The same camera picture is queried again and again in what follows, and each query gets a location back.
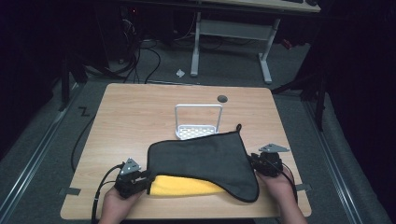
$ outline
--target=yellow cloth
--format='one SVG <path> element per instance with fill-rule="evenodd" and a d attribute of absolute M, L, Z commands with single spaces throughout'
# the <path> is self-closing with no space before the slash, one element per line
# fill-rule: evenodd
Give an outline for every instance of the yellow cloth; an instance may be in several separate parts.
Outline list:
<path fill-rule="evenodd" d="M 149 194 L 159 196 L 188 196 L 212 194 L 223 191 L 224 189 L 221 187 L 205 180 L 157 175 L 154 182 L 151 183 Z"/>

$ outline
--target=desk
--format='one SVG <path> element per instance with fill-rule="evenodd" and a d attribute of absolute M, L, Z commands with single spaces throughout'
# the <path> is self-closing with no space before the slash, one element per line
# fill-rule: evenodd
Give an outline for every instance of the desk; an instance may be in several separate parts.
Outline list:
<path fill-rule="evenodd" d="M 110 84 L 106 88 L 96 119 L 81 155 L 71 188 L 81 189 L 78 196 L 67 195 L 61 211 L 65 219 L 90 219 L 92 200 L 105 173 L 114 165 L 132 157 L 147 167 L 147 151 L 152 143 L 177 139 L 175 134 L 175 105 L 219 104 L 218 96 L 225 95 L 222 104 L 220 133 L 234 131 L 242 124 L 241 136 L 247 153 L 274 143 L 290 147 L 271 92 L 264 88 L 204 87 Z M 280 154 L 293 171 L 296 184 L 302 180 L 291 152 Z M 107 180 L 114 180 L 113 172 Z M 242 203 L 229 194 L 158 198 L 144 194 L 128 218 L 233 218 L 276 217 L 276 205 L 259 181 L 261 193 L 255 203 Z M 105 192 L 102 188 L 98 217 Z M 299 206 L 305 216 L 311 208 L 304 191 L 298 192 Z"/>
<path fill-rule="evenodd" d="M 256 1 L 256 0 L 204 0 L 209 3 L 222 3 L 237 6 L 248 6 L 248 7 L 265 7 L 276 10 L 291 10 L 299 12 L 320 12 L 320 7 L 311 7 L 306 2 L 302 4 L 292 3 L 281 0 L 269 0 L 269 1 Z M 262 67 L 262 75 L 264 82 L 267 84 L 272 83 L 270 71 L 268 69 L 267 57 L 270 48 L 274 42 L 276 31 L 280 19 L 276 18 L 272 25 L 253 25 L 239 22 L 229 21 L 212 21 L 212 20 L 201 20 L 201 12 L 197 13 L 197 20 L 195 25 L 195 42 L 194 50 L 192 52 L 191 60 L 191 76 L 198 76 L 199 68 L 199 41 L 200 35 L 219 35 L 236 38 L 247 38 L 255 40 L 264 40 L 266 44 L 263 52 L 259 54 L 259 62 Z"/>

